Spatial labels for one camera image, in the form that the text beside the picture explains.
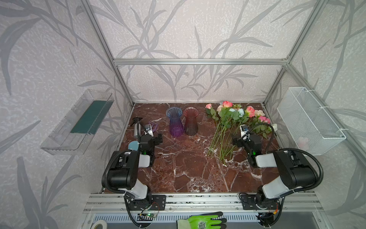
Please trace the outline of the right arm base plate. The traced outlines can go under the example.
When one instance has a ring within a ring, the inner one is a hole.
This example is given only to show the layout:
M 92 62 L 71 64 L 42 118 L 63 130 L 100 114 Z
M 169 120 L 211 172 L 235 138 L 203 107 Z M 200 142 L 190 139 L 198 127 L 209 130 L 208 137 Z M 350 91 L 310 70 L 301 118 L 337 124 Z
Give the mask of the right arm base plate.
M 278 209 L 278 199 L 267 199 L 265 196 L 257 194 L 240 193 L 239 200 L 243 210 L 276 210 Z

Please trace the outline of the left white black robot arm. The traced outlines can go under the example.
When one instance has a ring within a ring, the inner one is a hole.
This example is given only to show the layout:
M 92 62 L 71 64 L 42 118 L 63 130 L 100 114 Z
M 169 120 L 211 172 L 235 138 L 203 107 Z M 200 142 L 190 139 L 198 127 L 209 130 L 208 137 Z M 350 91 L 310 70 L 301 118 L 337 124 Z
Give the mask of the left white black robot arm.
M 151 204 L 150 188 L 138 179 L 138 170 L 152 167 L 155 147 L 162 142 L 162 134 L 146 134 L 140 137 L 134 149 L 113 152 L 102 176 L 103 188 L 122 194 L 127 200 Z

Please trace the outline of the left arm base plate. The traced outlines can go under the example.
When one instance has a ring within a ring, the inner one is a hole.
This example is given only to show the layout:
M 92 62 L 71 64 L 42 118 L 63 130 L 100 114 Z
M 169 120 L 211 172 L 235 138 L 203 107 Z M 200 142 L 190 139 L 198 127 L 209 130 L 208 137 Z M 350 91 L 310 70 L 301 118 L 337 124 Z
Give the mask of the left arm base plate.
M 166 205 L 166 195 L 156 195 L 147 196 L 145 199 L 140 200 L 129 200 L 128 202 L 129 210 L 165 210 Z

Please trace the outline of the light blue flower stem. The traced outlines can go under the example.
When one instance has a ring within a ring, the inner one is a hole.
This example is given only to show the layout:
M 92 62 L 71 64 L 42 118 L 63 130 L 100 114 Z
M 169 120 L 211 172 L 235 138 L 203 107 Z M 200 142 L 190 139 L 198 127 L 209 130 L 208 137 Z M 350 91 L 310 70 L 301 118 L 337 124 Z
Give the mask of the light blue flower stem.
M 245 122 L 245 112 L 243 108 L 228 108 L 225 113 L 225 118 L 223 119 L 224 125 L 224 136 L 222 138 L 223 142 L 220 148 L 220 160 L 223 164 L 226 164 L 227 160 L 232 158 L 232 154 L 236 148 L 233 145 L 232 138 L 237 135 L 239 131 L 239 126 Z

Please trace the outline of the pink red rose stem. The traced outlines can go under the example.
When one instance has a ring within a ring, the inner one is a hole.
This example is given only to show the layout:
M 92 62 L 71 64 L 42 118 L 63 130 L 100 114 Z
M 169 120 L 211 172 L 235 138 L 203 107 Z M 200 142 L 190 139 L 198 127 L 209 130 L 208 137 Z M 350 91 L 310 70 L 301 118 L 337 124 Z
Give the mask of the pink red rose stem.
M 220 147 L 217 149 L 217 155 L 218 158 L 220 159 L 220 161 L 224 162 L 225 161 L 225 157 L 227 155 L 227 151 L 228 151 L 228 131 L 231 129 L 232 124 L 233 124 L 233 115 L 235 110 L 233 109 L 233 103 L 229 102 L 229 101 L 224 101 L 223 102 L 223 106 L 226 109 L 226 111 L 223 111 L 223 114 L 225 114 L 225 128 L 226 131 L 223 135 Z

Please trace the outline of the red glass vase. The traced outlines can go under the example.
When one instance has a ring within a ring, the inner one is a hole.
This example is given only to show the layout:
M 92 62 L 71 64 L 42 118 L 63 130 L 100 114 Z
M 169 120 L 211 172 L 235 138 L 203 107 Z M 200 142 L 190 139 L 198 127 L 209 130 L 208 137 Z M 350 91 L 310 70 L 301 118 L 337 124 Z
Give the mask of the red glass vase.
M 193 136 L 198 132 L 198 124 L 196 120 L 198 115 L 198 110 L 194 107 L 188 107 L 184 110 L 185 133 L 189 136 Z

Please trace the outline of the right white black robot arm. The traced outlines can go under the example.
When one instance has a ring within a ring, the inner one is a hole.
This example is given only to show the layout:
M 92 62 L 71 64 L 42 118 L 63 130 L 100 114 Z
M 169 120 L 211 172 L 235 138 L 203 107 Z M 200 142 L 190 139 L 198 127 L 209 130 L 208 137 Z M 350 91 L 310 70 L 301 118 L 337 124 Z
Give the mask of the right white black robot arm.
M 240 194 L 245 209 L 266 210 L 280 199 L 293 193 L 318 187 L 324 179 L 320 162 L 310 153 L 297 148 L 282 148 L 262 153 L 261 137 L 252 133 L 247 125 L 241 125 L 240 137 L 233 137 L 233 145 L 243 148 L 250 166 L 277 168 L 279 176 L 258 188 L 256 194 Z

